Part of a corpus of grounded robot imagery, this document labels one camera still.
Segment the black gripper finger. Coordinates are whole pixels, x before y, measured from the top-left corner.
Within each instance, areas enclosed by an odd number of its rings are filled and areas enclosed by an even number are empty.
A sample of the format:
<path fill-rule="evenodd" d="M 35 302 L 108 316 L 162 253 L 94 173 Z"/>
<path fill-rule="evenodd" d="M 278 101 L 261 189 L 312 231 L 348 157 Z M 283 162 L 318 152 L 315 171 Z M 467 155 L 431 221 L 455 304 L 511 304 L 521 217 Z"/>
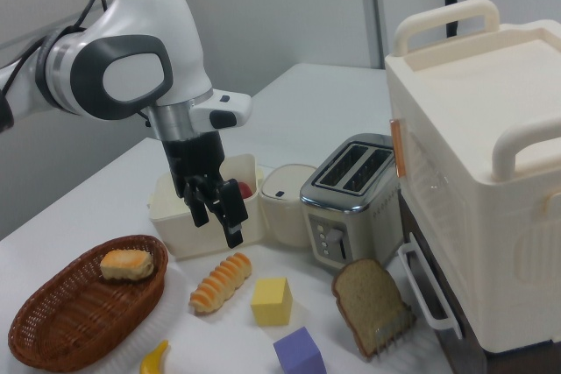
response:
<path fill-rule="evenodd" d="M 236 180 L 223 180 L 217 184 L 212 191 L 209 210 L 220 222 L 230 249 L 244 242 L 242 222 L 248 218 L 248 214 Z"/>
<path fill-rule="evenodd" d="M 190 209 L 193 223 L 196 227 L 202 227 L 209 222 L 201 187 L 204 187 L 204 178 L 193 176 L 186 180 L 186 186 L 183 190 L 183 200 Z"/>

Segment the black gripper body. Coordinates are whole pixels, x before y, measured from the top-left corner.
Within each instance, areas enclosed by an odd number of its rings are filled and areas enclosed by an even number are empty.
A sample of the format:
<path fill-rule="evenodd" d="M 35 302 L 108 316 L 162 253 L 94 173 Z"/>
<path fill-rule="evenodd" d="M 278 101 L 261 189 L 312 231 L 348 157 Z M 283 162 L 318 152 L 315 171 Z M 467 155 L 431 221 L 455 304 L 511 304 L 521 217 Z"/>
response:
<path fill-rule="evenodd" d="M 182 141 L 163 141 L 177 195 L 182 198 L 188 180 L 194 176 L 208 176 L 221 180 L 220 166 L 224 162 L 224 148 L 218 131 Z"/>

